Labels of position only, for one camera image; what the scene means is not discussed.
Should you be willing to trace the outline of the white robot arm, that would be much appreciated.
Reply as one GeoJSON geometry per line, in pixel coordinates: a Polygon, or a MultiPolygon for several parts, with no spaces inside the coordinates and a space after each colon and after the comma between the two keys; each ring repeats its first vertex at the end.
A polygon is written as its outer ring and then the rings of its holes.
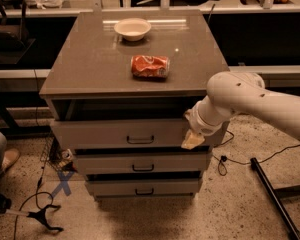
{"type": "Polygon", "coordinates": [[[300,141],[300,97],[269,91],[255,73],[220,72],[212,76],[207,95],[184,113],[189,130],[181,147],[191,150],[239,113],[252,115],[300,141]]]}

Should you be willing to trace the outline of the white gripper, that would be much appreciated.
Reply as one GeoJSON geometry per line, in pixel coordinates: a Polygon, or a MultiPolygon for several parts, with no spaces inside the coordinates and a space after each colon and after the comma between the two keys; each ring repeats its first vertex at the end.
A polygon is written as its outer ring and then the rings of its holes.
{"type": "Polygon", "coordinates": [[[202,119],[199,115],[199,107],[197,105],[188,109],[184,113],[184,117],[187,119],[190,129],[187,131],[181,147],[187,150],[192,150],[200,146],[205,141],[203,136],[215,134],[222,126],[221,123],[211,125],[206,119],[202,119]]]}

